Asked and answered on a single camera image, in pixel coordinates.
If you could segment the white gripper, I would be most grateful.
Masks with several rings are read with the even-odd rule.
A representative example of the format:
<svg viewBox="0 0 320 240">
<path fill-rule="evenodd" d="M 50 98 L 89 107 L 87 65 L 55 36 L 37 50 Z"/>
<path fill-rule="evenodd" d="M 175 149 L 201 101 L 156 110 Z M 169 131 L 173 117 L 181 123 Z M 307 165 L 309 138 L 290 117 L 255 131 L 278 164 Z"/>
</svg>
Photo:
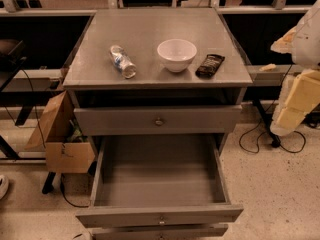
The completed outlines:
<svg viewBox="0 0 320 240">
<path fill-rule="evenodd" d="M 270 49 L 280 54 L 291 54 L 296 28 L 291 28 L 281 38 L 274 41 Z M 296 77 L 284 78 L 276 105 L 270 131 L 277 136 L 285 136 L 295 130 L 320 104 L 320 71 L 306 69 Z"/>
</svg>

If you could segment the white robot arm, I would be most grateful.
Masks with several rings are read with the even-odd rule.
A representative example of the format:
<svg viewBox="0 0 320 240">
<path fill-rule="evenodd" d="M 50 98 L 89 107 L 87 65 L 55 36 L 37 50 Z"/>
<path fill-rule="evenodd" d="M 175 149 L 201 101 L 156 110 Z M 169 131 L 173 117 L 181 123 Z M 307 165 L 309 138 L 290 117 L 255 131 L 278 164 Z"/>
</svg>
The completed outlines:
<svg viewBox="0 0 320 240">
<path fill-rule="evenodd" d="M 272 44 L 271 50 L 290 53 L 293 63 L 303 68 L 296 77 L 284 78 L 272 116 L 271 132 L 285 136 L 320 104 L 320 0 L 295 27 Z"/>
</svg>

